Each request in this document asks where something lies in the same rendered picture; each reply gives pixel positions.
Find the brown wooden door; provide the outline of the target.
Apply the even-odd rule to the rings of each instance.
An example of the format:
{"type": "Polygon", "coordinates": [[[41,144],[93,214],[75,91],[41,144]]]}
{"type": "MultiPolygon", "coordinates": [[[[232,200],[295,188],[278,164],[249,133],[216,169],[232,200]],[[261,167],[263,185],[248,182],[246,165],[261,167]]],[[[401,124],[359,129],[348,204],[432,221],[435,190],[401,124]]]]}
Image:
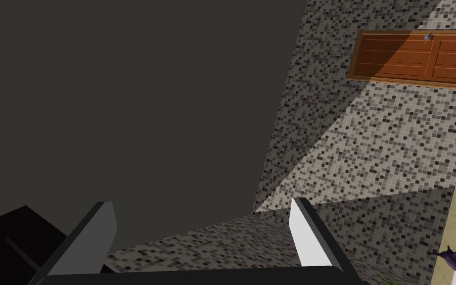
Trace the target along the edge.
{"type": "Polygon", "coordinates": [[[456,89],[456,30],[361,30],[346,78],[456,89]]]}

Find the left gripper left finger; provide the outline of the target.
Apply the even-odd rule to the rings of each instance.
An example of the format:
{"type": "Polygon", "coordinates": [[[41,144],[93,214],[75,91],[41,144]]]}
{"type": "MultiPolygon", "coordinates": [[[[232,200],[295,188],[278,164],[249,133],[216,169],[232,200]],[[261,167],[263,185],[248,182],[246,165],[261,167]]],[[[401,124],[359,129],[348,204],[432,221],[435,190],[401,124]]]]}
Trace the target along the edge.
{"type": "Polygon", "coordinates": [[[99,277],[117,232],[113,203],[97,202],[30,281],[32,285],[84,285],[99,277]]]}

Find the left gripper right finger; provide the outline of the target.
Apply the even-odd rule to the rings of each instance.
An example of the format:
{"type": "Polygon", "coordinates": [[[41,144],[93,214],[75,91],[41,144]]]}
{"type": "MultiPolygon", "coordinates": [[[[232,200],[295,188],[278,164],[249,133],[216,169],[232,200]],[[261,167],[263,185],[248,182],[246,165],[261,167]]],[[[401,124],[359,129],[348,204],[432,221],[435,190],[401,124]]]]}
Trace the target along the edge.
{"type": "Polygon", "coordinates": [[[288,224],[301,266],[330,281],[358,282],[354,266],[306,198],[292,199],[288,224]]]}

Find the black cabinet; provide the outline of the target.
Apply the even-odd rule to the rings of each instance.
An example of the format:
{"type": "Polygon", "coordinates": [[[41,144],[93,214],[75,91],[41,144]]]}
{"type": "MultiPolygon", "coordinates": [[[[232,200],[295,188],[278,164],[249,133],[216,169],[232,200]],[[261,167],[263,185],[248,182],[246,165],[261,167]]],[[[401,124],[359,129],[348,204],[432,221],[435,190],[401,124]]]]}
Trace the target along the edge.
{"type": "Polygon", "coordinates": [[[66,235],[29,206],[0,216],[0,285],[28,285],[66,235]]]}

